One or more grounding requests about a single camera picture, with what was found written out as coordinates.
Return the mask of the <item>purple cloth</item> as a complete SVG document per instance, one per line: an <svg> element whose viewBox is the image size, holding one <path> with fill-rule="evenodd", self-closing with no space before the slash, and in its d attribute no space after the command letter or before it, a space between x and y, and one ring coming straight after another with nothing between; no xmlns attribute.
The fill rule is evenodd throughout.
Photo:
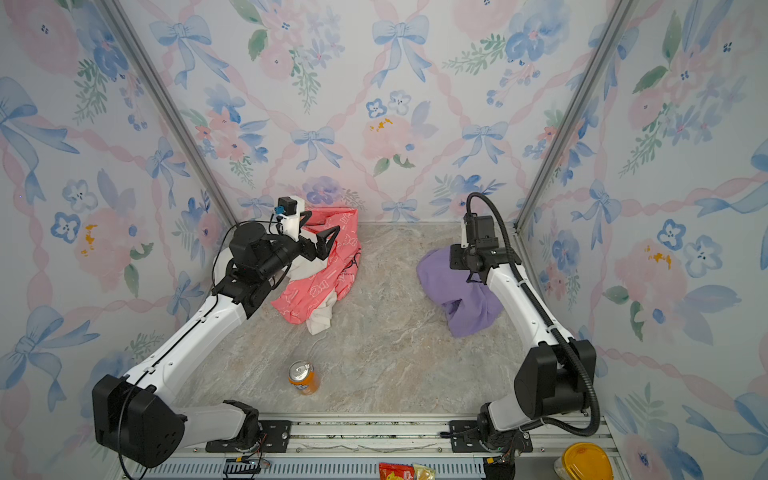
<svg viewBox="0 0 768 480"><path fill-rule="evenodd" d="M416 267L425 295L445 313L453 337L468 337L493 325L504 312L497 296L482 283L450 268L450 248L428 252Z"/></svg>

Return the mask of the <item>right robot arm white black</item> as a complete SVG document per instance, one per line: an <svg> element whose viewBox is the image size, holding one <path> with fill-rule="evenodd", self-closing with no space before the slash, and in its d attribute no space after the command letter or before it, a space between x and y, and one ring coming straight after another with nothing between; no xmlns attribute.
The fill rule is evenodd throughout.
<svg viewBox="0 0 768 480"><path fill-rule="evenodd" d="M488 287L515 324L525 357L512 391L481 407L475 437L490 451L531 449L528 432L555 427L579 437L597 433L601 413L593 385L597 353L565 329L536 293L517 252L500 244L495 218L466 214L450 268Z"/></svg>

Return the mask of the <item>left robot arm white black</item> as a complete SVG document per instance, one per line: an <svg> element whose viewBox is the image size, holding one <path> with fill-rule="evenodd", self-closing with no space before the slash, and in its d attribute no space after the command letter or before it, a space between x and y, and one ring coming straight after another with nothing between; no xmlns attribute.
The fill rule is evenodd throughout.
<svg viewBox="0 0 768 480"><path fill-rule="evenodd" d="M107 374L92 389L94 437L118 456L150 469L178 449L223 443L240 452L258 449L265 435L256 408L236 400L182 409L180 388L217 345L248 320L280 282L304 262L322 266L341 229L310 237L310 212L279 213L269 230L253 220L229 230L226 267L213 276L209 297L192 318L143 362L121 376Z"/></svg>

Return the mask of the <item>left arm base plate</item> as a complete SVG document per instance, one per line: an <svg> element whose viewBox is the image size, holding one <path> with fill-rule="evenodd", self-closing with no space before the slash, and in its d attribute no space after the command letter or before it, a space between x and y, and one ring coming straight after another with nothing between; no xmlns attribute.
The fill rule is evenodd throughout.
<svg viewBox="0 0 768 480"><path fill-rule="evenodd" d="M246 420L232 439L206 443L207 453L285 453L290 439L289 420Z"/></svg>

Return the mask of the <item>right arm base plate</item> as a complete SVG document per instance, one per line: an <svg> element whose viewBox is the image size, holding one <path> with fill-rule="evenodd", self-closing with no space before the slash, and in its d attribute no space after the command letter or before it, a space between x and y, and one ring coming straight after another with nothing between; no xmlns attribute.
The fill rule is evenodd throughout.
<svg viewBox="0 0 768 480"><path fill-rule="evenodd" d="M518 455L533 451L531 437L519 429L497 431L485 420L451 420L448 430L439 434L450 441L453 453Z"/></svg>

